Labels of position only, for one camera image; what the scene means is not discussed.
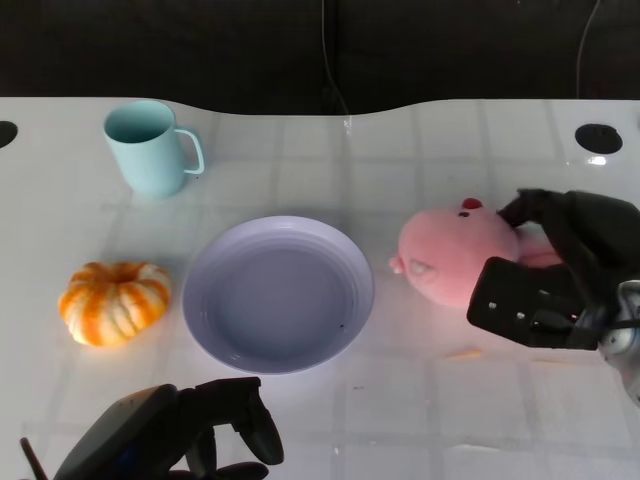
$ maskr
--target table surface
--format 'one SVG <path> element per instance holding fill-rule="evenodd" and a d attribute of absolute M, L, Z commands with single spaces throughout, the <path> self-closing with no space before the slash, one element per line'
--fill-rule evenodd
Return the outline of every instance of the table surface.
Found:
<path fill-rule="evenodd" d="M 377 298 L 338 358 L 263 378 L 286 461 L 274 480 L 631 479 L 640 410 L 593 352 L 527 350 L 417 295 L 387 268 L 418 209 L 466 197 L 500 207 L 518 187 L 580 188 L 640 204 L 640 103 L 446 101 L 342 117 L 247 117 L 172 104 L 208 165 L 148 201 L 119 176 L 101 125 L 126 99 L 0 99 L 20 133 L 0 150 L 0 336 L 5 478 L 30 477 L 27 435 L 53 476 L 112 402 L 161 383 L 243 375 L 190 337 L 179 295 L 123 348 L 73 342 L 58 295 L 91 260 L 148 260 L 180 285 L 193 256 L 232 225 L 271 214 L 332 224 L 363 249 Z M 625 144 L 595 161 L 574 141 L 607 123 Z M 483 353 L 460 355 L 479 349 Z M 219 464 L 251 456 L 218 432 Z"/>

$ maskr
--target plate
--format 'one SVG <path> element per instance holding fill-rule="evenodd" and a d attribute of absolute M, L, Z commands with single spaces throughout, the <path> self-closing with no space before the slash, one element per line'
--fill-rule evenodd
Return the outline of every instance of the plate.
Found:
<path fill-rule="evenodd" d="M 196 341 L 247 372 L 291 373 L 344 350 L 374 298 L 371 268 L 349 237 L 303 217 L 238 225 L 197 257 L 182 309 Z"/>

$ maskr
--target red nose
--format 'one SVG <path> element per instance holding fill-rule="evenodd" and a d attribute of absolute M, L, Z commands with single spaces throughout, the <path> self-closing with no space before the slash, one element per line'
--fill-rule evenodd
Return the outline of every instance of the red nose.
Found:
<path fill-rule="evenodd" d="M 476 208 L 482 208 L 482 202 L 477 198 L 467 198 L 462 202 L 462 208 L 466 210 L 475 210 Z"/>

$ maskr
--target pink plush toy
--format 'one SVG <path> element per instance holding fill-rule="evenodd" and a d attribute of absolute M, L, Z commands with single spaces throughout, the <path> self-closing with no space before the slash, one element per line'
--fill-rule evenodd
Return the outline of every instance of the pink plush toy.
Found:
<path fill-rule="evenodd" d="M 482 202 L 468 198 L 460 210 L 430 210 L 414 215 L 402 229 L 398 254 L 389 265 L 406 273 L 425 297 L 452 307 L 467 307 L 485 262 L 502 257 L 545 267 L 561 263 L 546 238 L 512 229 Z"/>

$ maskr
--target mug handle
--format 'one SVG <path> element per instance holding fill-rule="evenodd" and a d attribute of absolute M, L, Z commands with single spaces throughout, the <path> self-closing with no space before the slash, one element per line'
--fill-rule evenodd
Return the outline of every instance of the mug handle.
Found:
<path fill-rule="evenodd" d="M 188 135 L 191 140 L 193 140 L 193 144 L 196 146 L 196 154 L 198 155 L 198 168 L 195 170 L 185 169 L 184 173 L 191 173 L 193 175 L 199 175 L 204 172 L 204 154 L 202 153 L 202 145 L 200 144 L 200 139 L 196 132 L 189 130 L 188 128 L 178 127 L 175 129 L 176 133 L 184 133 Z"/>

